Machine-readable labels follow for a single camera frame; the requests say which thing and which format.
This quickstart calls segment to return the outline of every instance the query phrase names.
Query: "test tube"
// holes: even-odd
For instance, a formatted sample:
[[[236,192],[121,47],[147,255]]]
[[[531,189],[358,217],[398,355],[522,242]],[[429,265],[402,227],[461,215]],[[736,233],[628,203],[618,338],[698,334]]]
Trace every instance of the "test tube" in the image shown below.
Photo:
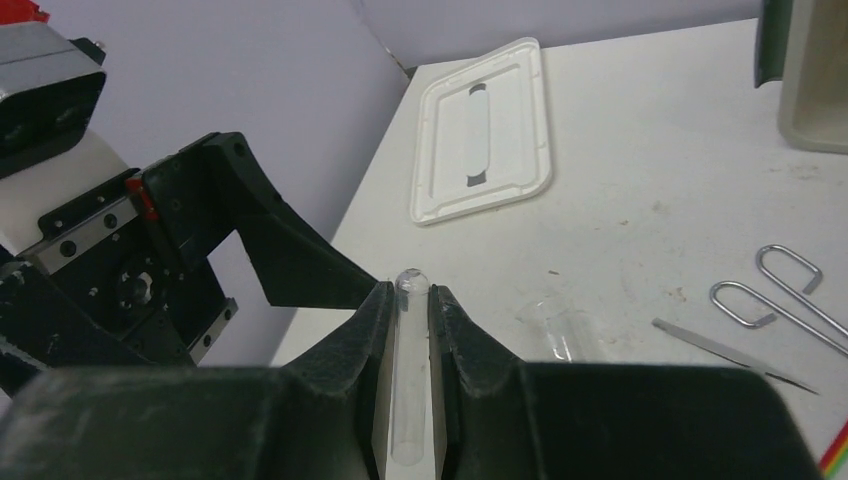
[[[395,281],[397,336],[392,392],[392,459],[412,466],[424,456],[427,309],[430,281],[410,268]]]

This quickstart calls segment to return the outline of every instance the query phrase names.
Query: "metal hook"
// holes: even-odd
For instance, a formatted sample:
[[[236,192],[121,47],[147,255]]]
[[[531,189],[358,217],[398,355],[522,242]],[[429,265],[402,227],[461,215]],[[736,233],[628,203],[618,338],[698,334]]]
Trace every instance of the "metal hook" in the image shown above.
[[[763,264],[763,257],[765,257],[766,253],[771,251],[784,253],[788,257],[792,258],[793,260],[797,261],[798,263],[806,267],[808,270],[813,272],[813,279],[810,280],[810,283],[808,283],[803,290],[803,292],[807,295],[813,293],[813,290],[815,290],[816,287],[818,287],[819,284],[822,282],[822,279],[824,278],[822,271],[818,267],[810,263],[806,258],[802,257],[801,255],[798,255],[797,253],[784,247],[783,245],[766,245],[757,252],[757,268],[759,268],[760,271],[763,272],[763,275],[768,277],[769,280],[774,282],[778,287],[780,287],[781,290],[788,293],[792,298],[807,307],[808,310],[815,313],[819,318],[827,322],[828,325],[838,330],[839,333],[841,333],[844,337],[848,338],[848,329],[843,327],[833,317],[826,314],[824,311],[822,311],[822,309],[813,304],[813,302],[807,300],[803,295],[796,292],[794,289],[792,289],[792,287],[787,285],[786,282],[779,279],[777,275],[773,274],[769,269],[766,268],[765,264]]]
[[[820,331],[816,330],[815,328],[811,327],[809,324],[807,324],[806,322],[804,322],[800,318],[796,317],[795,315],[793,315],[792,313],[787,311],[785,308],[781,307],[780,305],[778,305],[778,304],[774,303],[773,301],[769,300],[768,298],[764,297],[762,294],[760,294],[756,290],[752,289],[751,287],[744,285],[742,283],[739,283],[739,282],[731,282],[731,281],[724,281],[724,282],[716,283],[710,289],[710,300],[712,300],[713,303],[715,304],[715,306],[717,306],[722,312],[726,313],[730,318],[732,318],[736,322],[740,323],[741,325],[743,325],[747,328],[760,328],[760,327],[762,327],[762,326],[764,326],[768,323],[773,322],[775,315],[774,315],[774,313],[770,313],[770,314],[766,315],[765,317],[757,320],[756,322],[745,321],[742,317],[740,317],[735,312],[733,312],[732,310],[727,308],[723,303],[721,303],[721,301],[719,301],[718,297],[716,296],[716,294],[718,293],[719,290],[721,290],[722,288],[726,288],[726,287],[736,288],[736,289],[742,290],[743,292],[751,295],[752,297],[754,297],[758,301],[762,302],[764,305],[767,305],[769,308],[773,309],[775,312],[786,317],[789,321],[791,321],[792,323],[794,323],[795,325],[797,325],[798,327],[803,329],[805,332],[816,337],[819,341],[825,343],[827,346],[829,346],[830,348],[841,353],[843,356],[848,357],[848,348],[845,348],[842,345],[836,343],[833,339],[831,339],[827,335],[825,335],[825,334],[821,333]]]

